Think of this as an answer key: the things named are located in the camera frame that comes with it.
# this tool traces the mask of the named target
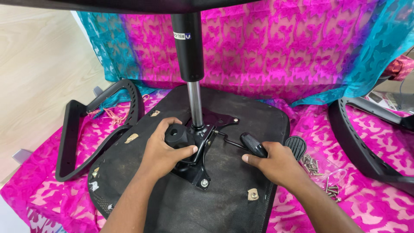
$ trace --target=human hand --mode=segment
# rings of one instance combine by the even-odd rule
[[[147,141],[144,157],[137,173],[141,172],[158,180],[168,174],[178,161],[190,157],[198,150],[197,146],[173,149],[165,143],[165,131],[170,124],[174,123],[183,124],[175,117],[165,118],[159,123]]]
[[[245,154],[242,160],[257,167],[270,181],[288,190],[294,188],[297,181],[308,179],[289,147],[278,142],[263,142],[262,145],[268,153],[267,158]]]

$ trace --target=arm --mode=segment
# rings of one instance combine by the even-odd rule
[[[165,131],[173,123],[182,124],[175,117],[165,118],[148,139],[141,165],[103,226],[102,233],[143,232],[148,200],[155,183],[178,161],[198,150],[197,146],[175,150],[164,142]]]
[[[289,147],[263,142],[268,158],[243,155],[244,162],[259,168],[273,183],[285,187],[302,204],[318,233],[363,232],[355,222],[317,186],[298,164]]]

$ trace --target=cylinder label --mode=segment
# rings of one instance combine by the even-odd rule
[[[191,33],[176,33],[174,32],[174,38],[179,40],[189,40],[191,39]]]

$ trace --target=black fabric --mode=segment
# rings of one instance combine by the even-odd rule
[[[287,115],[267,104],[234,94],[201,88],[202,105],[210,111],[240,119],[239,125],[221,131],[237,141],[250,132],[259,141],[284,143],[289,137]],[[150,116],[155,110],[157,116]],[[92,201],[107,218],[119,197],[135,175],[148,138],[166,117],[187,122],[191,117],[186,86],[172,90],[137,125],[125,133],[91,167],[89,183],[98,182],[96,191],[89,190]],[[125,144],[133,133],[138,138]],[[262,232],[266,230],[276,186],[257,168],[244,163],[246,152],[216,136],[205,156],[205,168],[211,177],[205,191],[171,173],[160,179],[151,194],[145,232]],[[99,178],[91,173],[99,167]],[[248,190],[256,188],[259,199],[248,201]]]

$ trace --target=forearm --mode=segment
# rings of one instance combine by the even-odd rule
[[[138,170],[101,232],[143,232],[149,196],[156,182],[156,179]]]
[[[312,180],[298,181],[288,190],[302,204],[317,233],[363,232]]]

